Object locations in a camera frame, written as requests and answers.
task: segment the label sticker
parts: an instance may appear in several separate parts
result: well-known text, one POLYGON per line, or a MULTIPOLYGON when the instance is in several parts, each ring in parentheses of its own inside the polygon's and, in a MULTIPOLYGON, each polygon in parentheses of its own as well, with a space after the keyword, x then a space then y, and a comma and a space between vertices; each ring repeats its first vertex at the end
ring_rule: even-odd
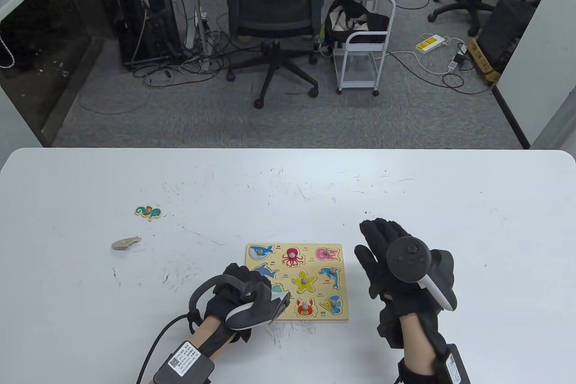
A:
POLYGON ((173 357, 168 361, 168 365, 174 369, 179 376, 184 374, 200 358, 198 351, 190 342, 185 342, 173 357))
POLYGON ((450 354, 448 356, 448 360, 446 360, 446 369, 448 370, 448 374, 450 375, 450 380, 452 384, 460 384, 462 378, 460 377, 460 372, 458 372, 458 366, 454 360, 454 356, 450 354))

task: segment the power strip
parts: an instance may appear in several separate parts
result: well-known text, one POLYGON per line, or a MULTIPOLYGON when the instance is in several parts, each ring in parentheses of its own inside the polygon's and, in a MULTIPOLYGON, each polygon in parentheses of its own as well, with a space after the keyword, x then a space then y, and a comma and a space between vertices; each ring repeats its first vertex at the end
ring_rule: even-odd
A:
POLYGON ((445 38, 435 34, 434 36, 431 36, 417 44, 416 49, 419 50, 422 54, 428 54, 430 51, 433 51, 439 46, 443 45, 445 41, 445 38))

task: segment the wrist device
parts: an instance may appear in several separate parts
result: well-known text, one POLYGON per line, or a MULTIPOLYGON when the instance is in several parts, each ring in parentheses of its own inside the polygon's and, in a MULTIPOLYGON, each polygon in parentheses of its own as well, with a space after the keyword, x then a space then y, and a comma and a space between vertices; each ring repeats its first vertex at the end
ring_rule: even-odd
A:
POLYGON ((400 237, 388 247, 388 268, 399 280, 417 283, 427 289, 438 304, 449 311, 456 309, 454 285, 454 258, 448 250, 428 249, 415 237, 400 237))

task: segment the black glove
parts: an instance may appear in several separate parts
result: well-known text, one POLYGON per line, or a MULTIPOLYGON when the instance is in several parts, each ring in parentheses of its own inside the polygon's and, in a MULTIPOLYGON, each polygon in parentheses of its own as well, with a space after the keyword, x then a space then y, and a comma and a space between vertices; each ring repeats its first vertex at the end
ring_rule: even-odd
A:
POLYGON ((446 343, 438 333, 438 313, 442 308, 427 289, 417 283, 406 283, 397 279, 389 270, 386 252, 391 242, 409 234, 394 221, 384 219, 365 220, 360 223, 369 249, 358 245, 354 249, 356 258, 366 271, 370 281, 368 290, 373 299, 380 295, 386 308, 380 312, 378 333, 388 340, 391 348, 403 348, 403 335, 399 318, 411 313, 418 318, 428 339, 440 349, 446 343))
MULTIPOLYGON (((238 264, 231 263, 226 267, 226 270, 224 270, 224 274, 234 276, 242 282, 263 282, 269 288, 272 287, 267 277, 262 276, 257 271, 248 270, 248 267, 245 265, 238 267, 238 264)), ((206 313, 204 314, 204 318, 212 315, 217 316, 224 321, 234 308, 243 304, 246 304, 246 302, 240 299, 240 292, 238 289, 228 284, 216 285, 214 287, 214 297, 208 301, 208 304, 206 304, 206 313)), ((243 341, 248 342, 251 333, 252 329, 242 330, 237 333, 237 336, 232 340, 232 342, 236 342, 240 337, 243 341)))

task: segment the cardboard box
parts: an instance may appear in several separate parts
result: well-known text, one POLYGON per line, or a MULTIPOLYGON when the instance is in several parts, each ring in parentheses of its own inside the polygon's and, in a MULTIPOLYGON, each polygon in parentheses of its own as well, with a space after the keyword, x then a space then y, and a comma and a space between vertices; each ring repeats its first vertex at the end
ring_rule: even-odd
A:
POLYGON ((494 68, 486 59, 484 53, 476 43, 476 39, 470 39, 468 42, 468 50, 474 59, 475 67, 479 74, 481 74, 484 81, 492 84, 500 79, 500 73, 494 70, 494 68))

